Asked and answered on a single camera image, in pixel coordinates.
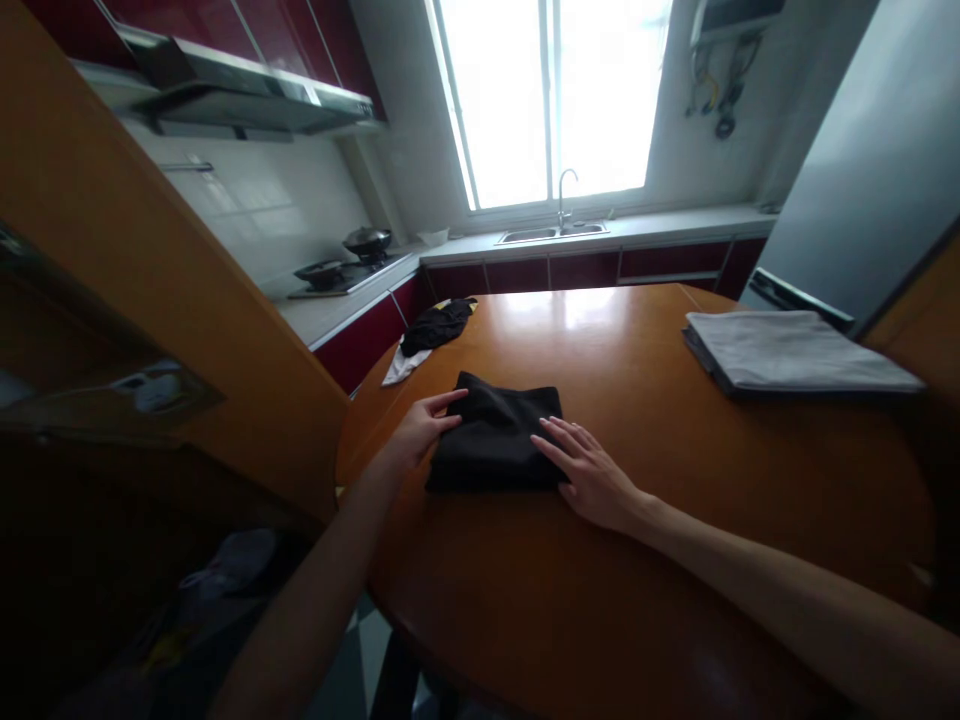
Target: wooden table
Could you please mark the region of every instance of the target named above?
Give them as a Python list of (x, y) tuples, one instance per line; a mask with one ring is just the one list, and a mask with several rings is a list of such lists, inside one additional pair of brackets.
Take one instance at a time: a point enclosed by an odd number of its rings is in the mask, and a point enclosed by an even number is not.
[[(690, 311), (736, 304), (681, 285), (480, 297), (463, 335), (399, 386), (371, 370), (344, 426), (349, 485), (419, 398), (466, 370), (555, 385), (633, 481), (706, 522), (909, 607), (932, 509), (888, 416), (851, 404), (737, 403), (684, 346)], [(423, 661), (507, 712), (543, 717), (807, 717), (836, 698), (784, 648), (658, 553), (555, 494), (428, 496), (407, 478), (370, 576)]]

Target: sink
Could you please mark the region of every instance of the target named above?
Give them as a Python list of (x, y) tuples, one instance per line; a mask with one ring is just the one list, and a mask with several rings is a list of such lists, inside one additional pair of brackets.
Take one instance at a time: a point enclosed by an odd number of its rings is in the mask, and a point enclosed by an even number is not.
[(610, 232), (603, 223), (588, 223), (575, 227), (565, 227), (563, 231), (558, 227), (536, 228), (535, 230), (515, 230), (507, 232), (497, 245), (513, 245), (520, 242), (536, 242), (537, 240), (551, 240), (557, 237), (579, 237), (581, 235), (601, 235)]
[(515, 242), (531, 242), (532, 240), (549, 240), (557, 236), (557, 228), (537, 228), (536, 230), (518, 230), (508, 232), (497, 245), (509, 245)]

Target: pot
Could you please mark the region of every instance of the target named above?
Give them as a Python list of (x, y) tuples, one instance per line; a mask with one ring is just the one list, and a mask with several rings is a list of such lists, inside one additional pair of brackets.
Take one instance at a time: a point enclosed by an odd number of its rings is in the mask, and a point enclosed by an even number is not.
[(323, 288), (332, 283), (340, 275), (340, 266), (343, 265), (339, 260), (327, 260), (326, 262), (308, 265), (300, 268), (293, 274), (301, 280), (306, 280), (312, 286)]
[(360, 262), (371, 262), (381, 259), (386, 254), (387, 246), (393, 240), (393, 233), (389, 230), (375, 230), (360, 228), (347, 235), (343, 246), (360, 258)]

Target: white refrigerator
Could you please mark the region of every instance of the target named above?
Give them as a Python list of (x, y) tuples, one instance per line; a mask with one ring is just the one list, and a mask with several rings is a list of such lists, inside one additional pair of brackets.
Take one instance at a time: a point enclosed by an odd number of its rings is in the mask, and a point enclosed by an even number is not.
[(960, 217), (960, 0), (881, 0), (741, 296), (858, 337)]

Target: water heater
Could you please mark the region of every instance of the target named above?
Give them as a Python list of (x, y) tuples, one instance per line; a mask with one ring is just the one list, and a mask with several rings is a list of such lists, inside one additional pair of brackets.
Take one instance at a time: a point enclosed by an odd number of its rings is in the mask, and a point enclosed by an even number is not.
[(700, 0), (691, 47), (762, 30), (783, 11), (786, 0)]

